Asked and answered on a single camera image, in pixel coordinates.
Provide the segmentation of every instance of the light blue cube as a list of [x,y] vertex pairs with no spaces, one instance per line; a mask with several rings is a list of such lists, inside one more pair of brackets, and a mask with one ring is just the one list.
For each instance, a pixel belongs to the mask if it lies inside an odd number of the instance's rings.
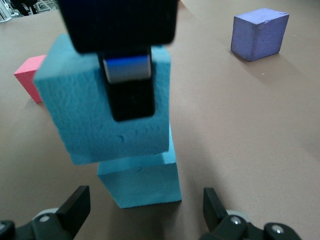
[[97,175],[120,208],[182,199],[171,131],[168,152],[100,162]]
[[155,113],[117,122],[96,54],[79,54],[68,35],[53,44],[34,83],[74,164],[153,155],[169,149],[171,58],[152,47]]
[[261,8],[234,17],[231,51],[254,61],[280,51],[289,14]]

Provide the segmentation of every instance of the black bracket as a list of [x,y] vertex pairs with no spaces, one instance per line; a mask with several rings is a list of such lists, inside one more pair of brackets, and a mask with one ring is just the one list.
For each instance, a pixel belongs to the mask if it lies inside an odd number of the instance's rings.
[[80,186],[56,213],[37,216],[15,228],[10,220],[0,220],[0,240],[72,240],[90,213],[89,186]]
[[[136,59],[139,58],[147,60],[137,61]],[[99,52],[98,59],[113,119],[120,122],[152,116],[155,113],[155,96],[151,47],[102,51]],[[107,62],[117,62],[118,64],[107,66]],[[131,77],[130,74],[135,76],[134,69],[131,68],[142,68],[139,73],[149,72],[149,75],[128,79]],[[122,78],[121,81],[112,81],[111,78],[114,76],[108,74],[108,71],[112,72],[114,69],[118,73],[117,77]]]
[[[106,61],[132,54],[140,56],[141,49],[150,51],[151,46],[169,44],[175,37],[177,0],[58,0],[58,4],[74,48],[81,54],[97,53],[105,76],[114,69],[106,66]],[[146,67],[152,65],[149,56]],[[120,78],[121,83],[114,83],[114,75],[105,77],[114,120],[152,116],[155,113],[152,73]]]
[[200,240],[301,240],[287,225],[270,222],[261,230],[240,216],[228,215],[213,188],[204,189],[203,215],[209,233]]

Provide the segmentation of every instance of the metal screw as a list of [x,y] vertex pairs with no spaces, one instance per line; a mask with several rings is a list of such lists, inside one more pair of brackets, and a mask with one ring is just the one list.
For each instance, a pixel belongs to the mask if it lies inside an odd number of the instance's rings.
[[285,231],[284,231],[284,229],[282,228],[282,227],[280,227],[279,225],[273,225],[272,227],[272,230],[274,231],[274,232],[276,232],[277,234],[283,234]]
[[44,215],[44,216],[40,217],[39,222],[44,223],[44,222],[48,221],[49,219],[50,219],[50,216]]
[[231,222],[232,222],[233,224],[235,224],[235,225],[241,224],[241,220],[240,220],[240,218],[238,218],[237,216],[231,217]]
[[2,230],[2,229],[4,229],[6,227],[6,225],[4,224],[4,223],[1,223],[0,222],[0,231]]

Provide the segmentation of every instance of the stacked blocks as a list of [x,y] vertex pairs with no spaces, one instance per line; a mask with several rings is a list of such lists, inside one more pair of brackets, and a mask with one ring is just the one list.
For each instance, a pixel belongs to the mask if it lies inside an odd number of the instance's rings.
[[280,51],[289,14],[261,8],[234,17],[231,51],[254,61]]
[[171,59],[163,47],[151,52],[155,113],[116,122],[96,54],[80,55],[66,34],[53,44],[34,83],[74,164],[168,151]]
[[181,200],[176,155],[169,151],[99,163],[97,174],[120,208]]
[[155,113],[117,122],[96,54],[58,37],[34,83],[74,164],[100,162],[98,176],[121,208],[181,200],[169,126],[171,58],[151,48]]
[[18,81],[36,103],[41,103],[42,100],[33,83],[33,78],[46,56],[47,55],[41,55],[28,58],[14,73],[16,79],[18,79]]

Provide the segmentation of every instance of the red block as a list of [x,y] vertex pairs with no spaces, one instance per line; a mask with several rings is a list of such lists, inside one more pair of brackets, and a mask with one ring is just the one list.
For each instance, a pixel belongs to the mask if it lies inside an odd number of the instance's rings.
[[30,57],[14,73],[16,79],[18,79],[18,81],[22,84],[24,89],[36,103],[41,103],[42,100],[38,90],[36,89],[36,86],[34,85],[33,79],[36,71],[40,68],[46,56],[47,55]]

